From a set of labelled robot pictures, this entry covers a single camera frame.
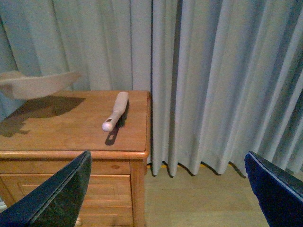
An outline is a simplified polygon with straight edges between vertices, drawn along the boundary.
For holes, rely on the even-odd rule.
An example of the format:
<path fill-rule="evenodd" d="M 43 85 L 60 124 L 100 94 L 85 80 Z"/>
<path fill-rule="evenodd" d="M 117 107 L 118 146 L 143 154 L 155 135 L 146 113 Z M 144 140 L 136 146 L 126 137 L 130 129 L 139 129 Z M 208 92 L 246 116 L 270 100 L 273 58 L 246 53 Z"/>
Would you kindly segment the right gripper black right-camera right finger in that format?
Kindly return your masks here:
<path fill-rule="evenodd" d="M 271 227 L 303 225 L 303 182 L 260 155 L 245 156 L 248 179 Z"/>

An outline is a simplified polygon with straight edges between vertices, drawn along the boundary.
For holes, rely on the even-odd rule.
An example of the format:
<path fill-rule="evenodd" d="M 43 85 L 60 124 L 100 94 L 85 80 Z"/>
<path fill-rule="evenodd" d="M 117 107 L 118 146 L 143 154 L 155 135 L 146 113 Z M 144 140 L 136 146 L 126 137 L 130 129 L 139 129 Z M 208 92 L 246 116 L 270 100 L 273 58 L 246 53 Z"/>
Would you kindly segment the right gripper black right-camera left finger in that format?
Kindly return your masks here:
<path fill-rule="evenodd" d="M 0 214 L 2 227 L 73 227 L 87 192 L 92 157 L 85 151 Z"/>

